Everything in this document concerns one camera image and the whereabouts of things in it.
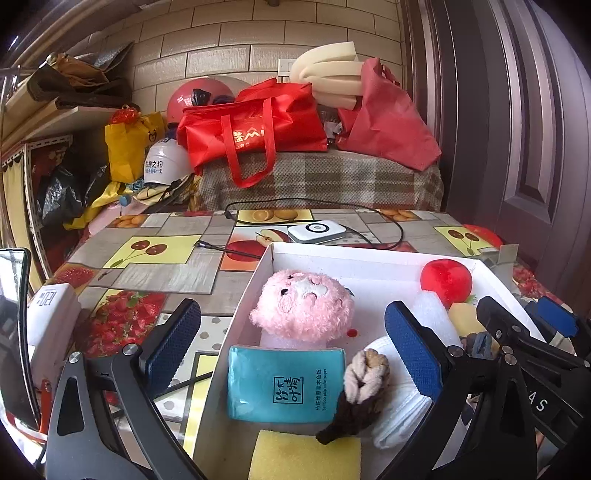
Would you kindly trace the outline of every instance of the pink plush toy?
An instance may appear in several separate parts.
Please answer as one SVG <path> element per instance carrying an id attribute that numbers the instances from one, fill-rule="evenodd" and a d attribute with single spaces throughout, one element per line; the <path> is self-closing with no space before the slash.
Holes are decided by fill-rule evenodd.
<path id="1" fill-rule="evenodd" d="M 353 307 L 350 293 L 334 278 L 282 270 L 263 286 L 251 321 L 281 338 L 327 342 L 347 332 Z"/>

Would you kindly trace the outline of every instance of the bolt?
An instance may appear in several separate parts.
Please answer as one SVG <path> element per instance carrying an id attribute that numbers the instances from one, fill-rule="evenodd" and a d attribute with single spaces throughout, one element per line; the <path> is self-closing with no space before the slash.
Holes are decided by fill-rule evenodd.
<path id="1" fill-rule="evenodd" d="M 137 343 L 128 343 L 123 347 L 123 354 L 124 355 L 133 355 L 135 352 L 138 351 Z"/>
<path id="2" fill-rule="evenodd" d="M 459 347 L 457 345 L 450 345 L 449 347 L 447 347 L 447 351 L 451 356 L 454 356 L 456 358 L 459 358 L 464 354 L 464 350 L 462 349 L 462 347 Z"/>
<path id="3" fill-rule="evenodd" d="M 517 359 L 513 355 L 508 353 L 507 355 L 505 355 L 505 362 L 507 362 L 509 365 L 516 365 Z"/>
<path id="4" fill-rule="evenodd" d="M 82 357 L 81 352 L 74 352 L 68 357 L 68 361 L 71 364 L 75 364 L 78 360 L 80 360 L 80 357 Z"/>

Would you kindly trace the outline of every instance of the red plastic bag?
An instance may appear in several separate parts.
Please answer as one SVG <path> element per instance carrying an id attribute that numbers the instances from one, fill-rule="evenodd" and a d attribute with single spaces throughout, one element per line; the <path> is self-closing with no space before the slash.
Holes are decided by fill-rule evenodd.
<path id="1" fill-rule="evenodd" d="M 177 129 L 177 142 L 199 168 L 227 157 L 232 180 L 240 188 L 257 184 L 273 170 L 277 151 L 326 151 L 326 134 L 316 113 L 311 83 L 253 85 L 236 102 L 189 107 Z M 237 153 L 264 149 L 264 170 L 242 179 Z"/>
<path id="2" fill-rule="evenodd" d="M 354 111 L 339 109 L 343 133 L 336 145 L 405 167 L 423 171 L 437 161 L 441 150 L 418 114 L 413 101 L 379 59 L 367 59 L 361 68 L 363 102 Z"/>

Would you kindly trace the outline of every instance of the fruit print tablecloth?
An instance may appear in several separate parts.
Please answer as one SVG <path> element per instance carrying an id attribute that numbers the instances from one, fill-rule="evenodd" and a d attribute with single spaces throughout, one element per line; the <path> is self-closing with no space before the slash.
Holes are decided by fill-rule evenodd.
<path id="1" fill-rule="evenodd" d="M 112 223 L 97 233 L 55 273 L 49 283 L 70 283 L 79 296 L 82 313 L 73 335 L 73 349 L 91 357 L 110 355 L 127 343 L 141 343 L 151 329 L 165 322 L 185 298 L 200 304 L 202 325 L 171 384 L 211 371 L 236 305 L 256 268 L 257 260 L 239 254 L 195 247 L 198 239 L 212 245 L 262 254 L 272 241 L 289 241 L 287 227 L 296 219 L 333 220 L 362 233 L 376 244 L 391 245 L 400 238 L 398 226 L 370 210 L 246 210 L 233 212 L 238 224 L 223 212 L 155 213 Z M 436 230 L 461 225 L 450 215 L 388 210 L 404 230 L 399 250 L 462 256 Z M 260 223 L 245 226 L 243 222 Z M 285 222 L 283 225 L 268 223 Z M 332 245 L 367 248 L 354 233 Z M 516 297 L 547 294 L 520 265 L 515 270 Z M 178 390 L 155 403 L 169 428 L 189 455 L 199 427 L 209 380 Z M 108 400 L 116 404 L 117 398 Z M 125 422 L 119 422 L 125 432 Z"/>

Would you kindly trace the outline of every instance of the wall outlet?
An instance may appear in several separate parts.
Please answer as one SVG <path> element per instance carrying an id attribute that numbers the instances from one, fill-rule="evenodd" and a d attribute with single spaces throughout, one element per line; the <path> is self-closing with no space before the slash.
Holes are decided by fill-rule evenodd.
<path id="1" fill-rule="evenodd" d="M 277 76 L 288 77 L 290 75 L 291 66 L 295 59 L 279 59 L 279 68 L 277 69 Z"/>

